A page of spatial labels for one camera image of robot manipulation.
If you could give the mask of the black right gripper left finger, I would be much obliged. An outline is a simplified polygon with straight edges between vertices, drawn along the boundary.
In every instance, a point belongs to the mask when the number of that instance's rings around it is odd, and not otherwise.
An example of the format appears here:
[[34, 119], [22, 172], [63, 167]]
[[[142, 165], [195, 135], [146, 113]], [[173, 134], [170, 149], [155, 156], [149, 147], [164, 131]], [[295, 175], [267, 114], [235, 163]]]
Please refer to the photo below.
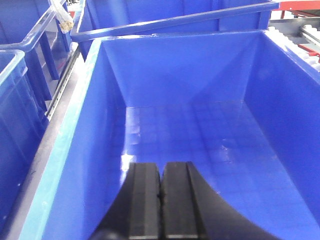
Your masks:
[[131, 163], [92, 240], [159, 240], [160, 175], [155, 163]]

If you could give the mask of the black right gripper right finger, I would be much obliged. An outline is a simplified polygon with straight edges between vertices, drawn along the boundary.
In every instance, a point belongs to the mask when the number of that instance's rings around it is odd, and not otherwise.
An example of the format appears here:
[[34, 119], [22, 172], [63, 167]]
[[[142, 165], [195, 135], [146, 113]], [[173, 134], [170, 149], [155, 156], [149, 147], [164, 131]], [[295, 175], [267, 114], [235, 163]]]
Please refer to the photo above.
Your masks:
[[228, 204], [192, 162], [168, 162], [162, 182], [165, 240], [275, 240]]

